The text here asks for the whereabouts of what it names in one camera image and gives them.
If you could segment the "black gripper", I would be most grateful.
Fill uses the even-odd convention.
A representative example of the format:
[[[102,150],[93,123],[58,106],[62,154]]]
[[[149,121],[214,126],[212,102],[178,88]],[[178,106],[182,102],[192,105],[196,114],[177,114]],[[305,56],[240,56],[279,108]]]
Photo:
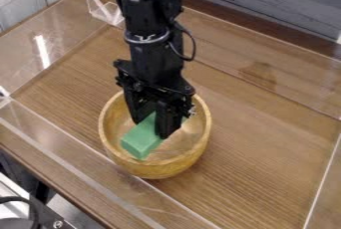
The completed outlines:
[[[168,139],[190,115],[194,87],[182,76],[184,64],[192,61],[184,52],[182,35],[146,39],[126,36],[131,59],[117,59],[118,85],[134,123],[157,111],[157,134]]]

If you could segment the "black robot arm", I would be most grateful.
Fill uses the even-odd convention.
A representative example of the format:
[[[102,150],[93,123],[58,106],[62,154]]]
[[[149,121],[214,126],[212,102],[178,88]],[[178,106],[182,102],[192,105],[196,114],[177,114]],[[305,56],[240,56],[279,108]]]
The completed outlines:
[[[184,64],[194,60],[184,53],[190,31],[177,21],[182,0],[117,0],[123,14],[125,40],[131,57],[117,59],[117,83],[123,88],[134,122],[157,116],[156,133],[169,138],[190,116],[194,87],[184,78]]]

